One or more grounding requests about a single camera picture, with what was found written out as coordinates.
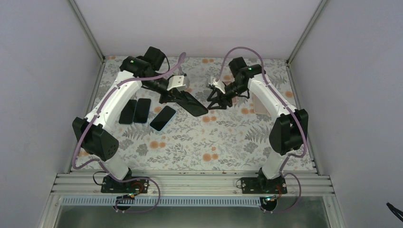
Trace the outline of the black phone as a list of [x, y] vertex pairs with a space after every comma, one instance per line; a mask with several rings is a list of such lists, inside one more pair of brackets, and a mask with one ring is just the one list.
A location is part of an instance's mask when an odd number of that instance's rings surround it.
[[179, 93], [175, 97], [175, 102], [194, 117], [208, 113], [208, 109], [188, 92]]

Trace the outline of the beige phone case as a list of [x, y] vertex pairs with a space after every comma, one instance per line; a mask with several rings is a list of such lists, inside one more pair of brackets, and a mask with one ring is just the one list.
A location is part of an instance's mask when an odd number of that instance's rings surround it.
[[253, 95], [253, 105], [255, 114], [269, 115], [268, 110], [255, 94]]

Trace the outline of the dark blue phone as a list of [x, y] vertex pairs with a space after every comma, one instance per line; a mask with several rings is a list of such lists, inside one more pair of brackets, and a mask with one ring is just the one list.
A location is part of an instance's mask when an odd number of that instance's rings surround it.
[[145, 124], [148, 120], [148, 115], [151, 107], [151, 99], [139, 98], [136, 103], [133, 123]]

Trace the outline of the phone with beige case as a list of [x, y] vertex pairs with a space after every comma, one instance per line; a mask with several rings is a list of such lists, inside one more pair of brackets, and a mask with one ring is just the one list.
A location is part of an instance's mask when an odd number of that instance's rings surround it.
[[133, 123], [135, 108], [136, 108], [137, 101], [136, 100], [129, 100], [126, 105], [123, 107], [118, 123], [119, 124], [126, 124], [131, 125]]

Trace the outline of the pink phone case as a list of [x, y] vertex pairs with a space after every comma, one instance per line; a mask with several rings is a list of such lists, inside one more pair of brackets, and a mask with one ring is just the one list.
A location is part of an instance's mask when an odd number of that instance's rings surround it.
[[236, 91], [235, 91], [235, 88], [236, 88], [235, 82], [226, 81], [223, 83], [225, 85], [224, 89], [225, 89], [226, 97], [230, 99], [232, 105], [235, 105], [237, 102]]

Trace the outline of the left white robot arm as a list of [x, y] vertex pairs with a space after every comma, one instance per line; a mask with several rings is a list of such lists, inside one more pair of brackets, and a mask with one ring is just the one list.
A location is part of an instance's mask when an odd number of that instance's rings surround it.
[[127, 192], [132, 187], [130, 168], [117, 156], [118, 140], [110, 131], [116, 119], [129, 99], [139, 90], [144, 82], [151, 82], [171, 76], [186, 58], [186, 53], [179, 55], [177, 64], [163, 74], [158, 74], [165, 54], [150, 47], [141, 57], [128, 56], [120, 67], [117, 76], [100, 102], [84, 118], [74, 119], [72, 126], [77, 138], [77, 145], [71, 161], [75, 170], [97, 162], [114, 180], [113, 186], [120, 192]]

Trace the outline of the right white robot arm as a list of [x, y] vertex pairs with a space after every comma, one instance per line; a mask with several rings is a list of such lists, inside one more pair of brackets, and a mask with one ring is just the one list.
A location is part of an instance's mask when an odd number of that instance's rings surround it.
[[253, 93], [275, 119], [269, 134], [269, 143], [273, 150], [255, 178], [242, 178], [243, 193], [279, 193], [286, 192], [283, 168], [293, 151], [306, 146], [308, 113], [290, 104], [269, 81], [263, 64], [248, 66], [242, 57], [234, 58], [229, 63], [234, 77], [233, 82], [224, 84], [212, 77], [209, 86], [212, 89], [208, 97], [208, 109], [226, 109], [232, 106], [232, 99], [242, 97], [243, 93]]

